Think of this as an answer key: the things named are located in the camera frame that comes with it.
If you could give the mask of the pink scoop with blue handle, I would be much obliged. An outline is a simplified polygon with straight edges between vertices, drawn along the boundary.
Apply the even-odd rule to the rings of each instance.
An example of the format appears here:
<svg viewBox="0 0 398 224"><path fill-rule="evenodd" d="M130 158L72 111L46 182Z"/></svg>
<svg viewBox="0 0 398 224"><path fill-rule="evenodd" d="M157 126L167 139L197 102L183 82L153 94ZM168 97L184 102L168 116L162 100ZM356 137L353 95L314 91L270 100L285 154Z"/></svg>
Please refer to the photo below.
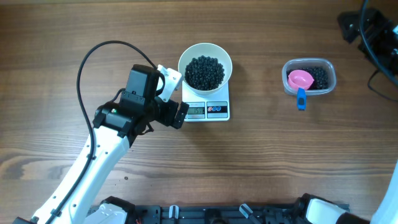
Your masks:
<svg viewBox="0 0 398 224"><path fill-rule="evenodd" d="M304 70L293 70L289 73L288 84L297 91L297 108L299 111L305 111L307 105L306 91L313 84L314 79L308 72Z"/></svg>

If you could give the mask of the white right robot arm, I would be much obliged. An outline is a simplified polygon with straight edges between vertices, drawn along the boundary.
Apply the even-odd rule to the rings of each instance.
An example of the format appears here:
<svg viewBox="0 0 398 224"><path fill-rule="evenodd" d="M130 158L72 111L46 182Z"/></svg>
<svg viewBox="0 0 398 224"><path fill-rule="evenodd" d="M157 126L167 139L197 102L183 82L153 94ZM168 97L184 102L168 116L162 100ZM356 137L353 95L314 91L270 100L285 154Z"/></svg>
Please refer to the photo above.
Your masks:
<svg viewBox="0 0 398 224"><path fill-rule="evenodd" d="M344 39L351 43L357 36L362 41L358 48L376 67L375 75L383 73L393 84L397 84L397 24L363 2L359 12L344 12L338 23ZM370 220L365 220L340 208L336 204L312 195L307 201L298 201L295 209L304 223L391 223L397 224L397 168L394 169L387 192Z"/></svg>

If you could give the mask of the white digital kitchen scale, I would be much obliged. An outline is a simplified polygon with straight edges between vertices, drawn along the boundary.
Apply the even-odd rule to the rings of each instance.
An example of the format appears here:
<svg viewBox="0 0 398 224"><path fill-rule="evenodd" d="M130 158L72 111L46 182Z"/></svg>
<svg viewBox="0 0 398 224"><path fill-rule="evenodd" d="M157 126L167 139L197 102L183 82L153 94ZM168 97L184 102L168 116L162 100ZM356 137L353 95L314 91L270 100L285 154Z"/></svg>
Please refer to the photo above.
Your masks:
<svg viewBox="0 0 398 224"><path fill-rule="evenodd" d="M212 94L197 95L183 82L182 101L189 105L185 122L215 122L230 119L228 84Z"/></svg>

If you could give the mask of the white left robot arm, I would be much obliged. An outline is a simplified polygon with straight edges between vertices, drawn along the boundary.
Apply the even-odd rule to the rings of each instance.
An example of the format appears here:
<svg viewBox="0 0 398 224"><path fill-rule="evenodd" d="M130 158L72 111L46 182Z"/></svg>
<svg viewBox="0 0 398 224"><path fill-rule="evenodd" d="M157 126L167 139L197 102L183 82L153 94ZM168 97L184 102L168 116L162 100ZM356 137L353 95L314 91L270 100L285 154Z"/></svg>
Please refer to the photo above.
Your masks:
<svg viewBox="0 0 398 224"><path fill-rule="evenodd" d="M29 223L93 223L88 211L107 176L150 122L181 128L188 105L170 99L183 76L171 68L133 66L119 103L100 106L85 147Z"/></svg>

